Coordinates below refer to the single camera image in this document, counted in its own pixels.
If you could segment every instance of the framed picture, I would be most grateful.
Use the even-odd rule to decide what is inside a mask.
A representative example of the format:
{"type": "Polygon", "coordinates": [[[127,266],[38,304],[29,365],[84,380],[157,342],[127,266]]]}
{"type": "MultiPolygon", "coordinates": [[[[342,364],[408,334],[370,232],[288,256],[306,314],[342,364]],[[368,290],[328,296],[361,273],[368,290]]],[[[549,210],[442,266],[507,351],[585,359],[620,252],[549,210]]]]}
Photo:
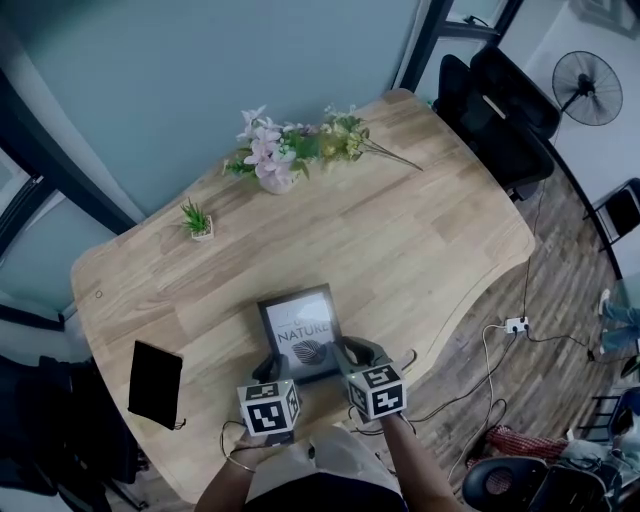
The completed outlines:
{"type": "Polygon", "coordinates": [[[338,373],[330,343],[342,334],[328,284],[258,302],[258,309],[271,349],[288,357],[293,380],[338,373]]]}

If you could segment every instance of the black pouch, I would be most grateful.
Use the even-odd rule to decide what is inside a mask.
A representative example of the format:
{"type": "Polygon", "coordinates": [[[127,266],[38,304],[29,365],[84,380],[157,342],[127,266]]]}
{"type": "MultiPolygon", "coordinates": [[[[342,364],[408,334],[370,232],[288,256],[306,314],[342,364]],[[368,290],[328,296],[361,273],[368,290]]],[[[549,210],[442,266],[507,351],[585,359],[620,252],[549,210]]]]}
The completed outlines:
{"type": "Polygon", "coordinates": [[[129,384],[129,411],[149,418],[170,430],[176,424],[182,359],[136,340],[129,384]]]}

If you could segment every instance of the floor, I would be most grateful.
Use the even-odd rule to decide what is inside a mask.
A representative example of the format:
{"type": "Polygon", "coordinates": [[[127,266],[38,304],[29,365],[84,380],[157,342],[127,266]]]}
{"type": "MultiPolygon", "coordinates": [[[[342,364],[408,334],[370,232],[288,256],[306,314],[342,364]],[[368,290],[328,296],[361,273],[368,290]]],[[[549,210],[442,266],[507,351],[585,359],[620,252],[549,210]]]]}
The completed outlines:
{"type": "MultiPolygon", "coordinates": [[[[532,228],[539,194],[517,205],[532,228]]],[[[530,335],[544,339],[568,334],[595,348],[602,328],[595,305],[601,290],[615,283],[609,260],[605,253],[598,252],[596,230],[590,221],[582,221],[580,200],[561,172],[547,181],[540,211],[526,303],[530,335]]],[[[411,389],[407,417],[425,416],[443,402],[464,394],[486,374],[482,329],[522,314],[525,272],[526,265],[521,265],[502,276],[467,313],[436,366],[411,389]]],[[[486,339],[493,366],[513,336],[489,329],[486,339]]],[[[630,347],[627,353],[634,351],[630,347]]],[[[586,349],[567,339],[533,343],[520,335],[494,374],[495,397],[508,403],[501,421],[529,435],[562,437],[593,412],[591,395],[609,390],[621,366],[588,363],[586,349]]],[[[488,407],[489,387],[485,384],[471,398],[416,425],[418,437],[447,473],[484,421],[488,407]]],[[[502,411],[500,403],[491,415],[491,423],[499,420],[502,411]]],[[[363,440],[391,466],[382,437],[363,440]]],[[[459,489],[464,474],[461,464],[451,480],[454,489],[459,489]]],[[[146,500],[151,511],[193,508],[176,496],[153,467],[138,475],[131,491],[146,500]]],[[[114,496],[110,501],[114,511],[131,510],[114,496]]]]}

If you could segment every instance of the bracelet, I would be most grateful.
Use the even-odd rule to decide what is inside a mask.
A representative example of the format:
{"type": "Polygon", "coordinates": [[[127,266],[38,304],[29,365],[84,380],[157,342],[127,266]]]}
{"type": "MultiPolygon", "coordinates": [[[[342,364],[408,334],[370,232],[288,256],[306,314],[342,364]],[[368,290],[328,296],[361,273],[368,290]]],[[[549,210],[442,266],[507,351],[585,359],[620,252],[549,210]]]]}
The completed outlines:
{"type": "Polygon", "coordinates": [[[249,473],[255,473],[256,472],[255,469],[251,469],[249,466],[245,466],[244,464],[240,464],[237,460],[231,458],[229,455],[227,455],[227,460],[229,462],[233,462],[236,466],[240,466],[242,469],[247,470],[249,473]]]}

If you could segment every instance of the teal wall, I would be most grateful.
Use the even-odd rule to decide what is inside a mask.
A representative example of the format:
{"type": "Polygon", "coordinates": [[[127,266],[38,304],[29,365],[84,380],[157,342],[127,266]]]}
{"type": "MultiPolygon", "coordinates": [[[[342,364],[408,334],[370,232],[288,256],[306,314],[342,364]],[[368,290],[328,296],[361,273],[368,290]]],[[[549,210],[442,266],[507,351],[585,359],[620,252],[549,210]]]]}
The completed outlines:
{"type": "Polygon", "coordinates": [[[390,86],[417,0],[6,0],[61,107],[146,213],[236,145],[240,109],[317,121],[390,86]]]}

